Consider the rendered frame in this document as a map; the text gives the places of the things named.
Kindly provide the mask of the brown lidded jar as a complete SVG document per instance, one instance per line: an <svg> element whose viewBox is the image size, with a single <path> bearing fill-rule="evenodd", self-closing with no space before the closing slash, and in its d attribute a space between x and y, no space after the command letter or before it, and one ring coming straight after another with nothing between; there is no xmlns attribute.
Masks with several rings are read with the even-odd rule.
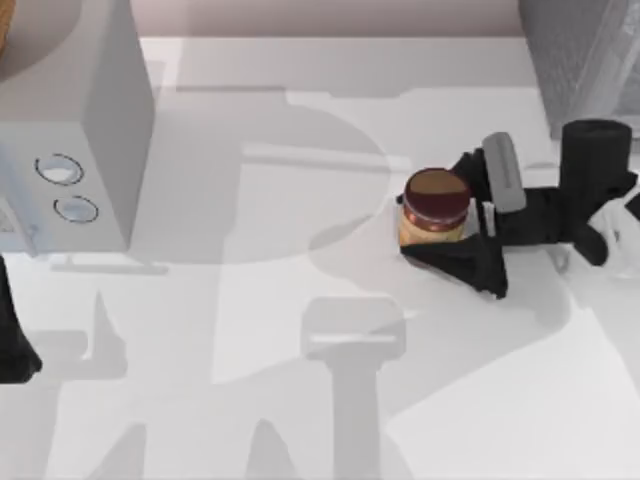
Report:
<svg viewBox="0 0 640 480"><path fill-rule="evenodd" d="M457 242L462 238L471 192L453 171L425 168L415 172L397 200L400 247Z"/></svg>

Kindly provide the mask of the pale microwave oven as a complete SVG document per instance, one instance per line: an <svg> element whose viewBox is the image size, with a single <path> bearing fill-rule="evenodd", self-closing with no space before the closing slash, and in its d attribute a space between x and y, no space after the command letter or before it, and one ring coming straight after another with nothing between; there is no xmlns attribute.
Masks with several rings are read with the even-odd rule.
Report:
<svg viewBox="0 0 640 480"><path fill-rule="evenodd" d="M130 244L155 119L131 0L17 0L0 58L0 253L122 252ZM36 158L74 158L58 186ZM54 211L79 195L77 224Z"/></svg>

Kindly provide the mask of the small round microwave knob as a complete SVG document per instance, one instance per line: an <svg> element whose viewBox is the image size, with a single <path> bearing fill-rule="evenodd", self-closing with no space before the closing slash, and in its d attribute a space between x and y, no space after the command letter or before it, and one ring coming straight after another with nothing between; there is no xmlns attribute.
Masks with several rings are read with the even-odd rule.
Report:
<svg viewBox="0 0 640 480"><path fill-rule="evenodd" d="M99 216L98 206L79 195L56 199L53 208L59 217L70 223L87 224L94 222Z"/></svg>

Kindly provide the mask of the large round microwave knob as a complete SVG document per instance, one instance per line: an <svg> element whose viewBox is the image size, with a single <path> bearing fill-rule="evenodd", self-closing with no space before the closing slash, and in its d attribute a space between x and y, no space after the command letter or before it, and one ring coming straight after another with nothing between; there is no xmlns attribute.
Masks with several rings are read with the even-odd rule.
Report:
<svg viewBox="0 0 640 480"><path fill-rule="evenodd" d="M80 163L61 153L36 158L34 168L41 178L58 186L71 186L84 178L84 169Z"/></svg>

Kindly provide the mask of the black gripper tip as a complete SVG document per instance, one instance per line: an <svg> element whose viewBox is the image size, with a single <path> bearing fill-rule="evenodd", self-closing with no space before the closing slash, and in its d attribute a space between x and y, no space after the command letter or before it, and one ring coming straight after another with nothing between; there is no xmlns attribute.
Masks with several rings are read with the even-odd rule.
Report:
<svg viewBox="0 0 640 480"><path fill-rule="evenodd" d="M6 263L0 255L0 385L27 383L42 367L18 320Z"/></svg>

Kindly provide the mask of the wooden cupboard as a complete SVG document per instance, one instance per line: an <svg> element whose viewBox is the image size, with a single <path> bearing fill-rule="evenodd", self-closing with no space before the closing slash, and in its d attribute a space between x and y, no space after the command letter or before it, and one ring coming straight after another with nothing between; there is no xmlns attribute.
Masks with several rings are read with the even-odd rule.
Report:
<svg viewBox="0 0 640 480"><path fill-rule="evenodd" d="M11 21L17 0L0 0L0 58L8 42Z"/></svg>

